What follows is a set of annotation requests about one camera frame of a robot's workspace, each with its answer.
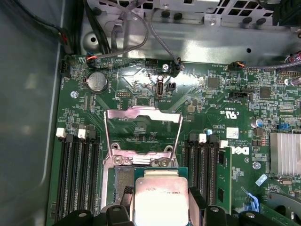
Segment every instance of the heatsink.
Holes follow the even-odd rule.
[[[301,175],[301,134],[270,134],[271,173]]]

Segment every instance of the white label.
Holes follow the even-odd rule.
[[[239,128],[227,127],[227,135],[228,139],[238,139],[239,136]]]

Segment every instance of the chip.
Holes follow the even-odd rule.
[[[260,98],[269,99],[271,96],[271,89],[269,87],[260,87]]]
[[[208,88],[218,88],[218,78],[208,78]]]
[[[224,191],[219,187],[217,191],[218,200],[224,202]]]
[[[196,107],[194,105],[189,105],[187,107],[187,111],[190,112],[190,113],[195,112],[195,110],[196,110]]]

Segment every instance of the gray cable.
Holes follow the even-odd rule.
[[[121,50],[121,51],[117,51],[115,53],[109,53],[109,54],[105,54],[105,55],[98,55],[97,58],[98,59],[102,59],[102,58],[106,58],[106,57],[115,57],[115,56],[118,56],[118,55],[121,55],[121,54],[125,54],[125,53],[128,53],[132,50],[135,50],[137,48],[140,48],[142,47],[148,37],[149,37],[149,29],[147,27],[147,24],[145,23],[145,21],[140,17],[138,16],[136,13],[133,13],[132,11],[130,11],[129,9],[125,8],[125,7],[122,7],[114,2],[111,2],[111,1],[108,1],[108,0],[98,0],[99,2],[102,2],[102,3],[105,3],[105,4],[109,4],[111,6],[114,6],[116,8],[119,8],[120,10],[124,11],[125,13],[129,13],[132,15],[132,17],[136,17],[138,20],[141,21],[141,23],[143,24],[144,28],[145,28],[145,37],[144,37],[144,40],[139,44],[139,45],[136,45],[136,46],[132,46],[132,47],[129,47],[127,49],[124,49],[124,50]]]
[[[132,2],[130,2],[130,4],[127,6],[128,10],[133,10],[139,6],[141,6],[142,4],[146,3],[147,0],[134,0]],[[127,19],[127,14],[125,12],[122,12],[120,14],[120,16],[118,17],[118,20],[122,20],[125,21]],[[111,50],[112,52],[117,51],[117,33],[122,32],[119,29],[119,26],[114,25],[113,30],[111,32]]]
[[[245,68],[253,68],[253,69],[278,69],[278,68],[287,68],[287,67],[293,67],[301,65],[301,60],[293,62],[293,63],[287,63],[282,65],[273,65],[273,66],[245,66]]]
[[[153,9],[153,11],[151,12],[151,15],[150,15],[150,19],[149,19],[149,28],[150,28],[150,31],[152,33],[152,35],[155,37],[155,39],[161,44],[161,46],[167,51],[167,53],[173,58],[174,62],[176,65],[179,64],[177,58],[174,56],[174,53],[172,52],[172,50],[170,50],[168,48],[168,46],[165,44],[165,42],[157,35],[157,33],[155,32],[155,29],[154,27],[152,26],[152,19],[154,17],[154,14],[155,12],[157,11],[158,9],[155,8]]]

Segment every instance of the electrolytic capacitor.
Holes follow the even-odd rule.
[[[253,128],[258,128],[258,127],[262,127],[263,126],[263,121],[262,119],[253,119],[251,122],[251,126]]]

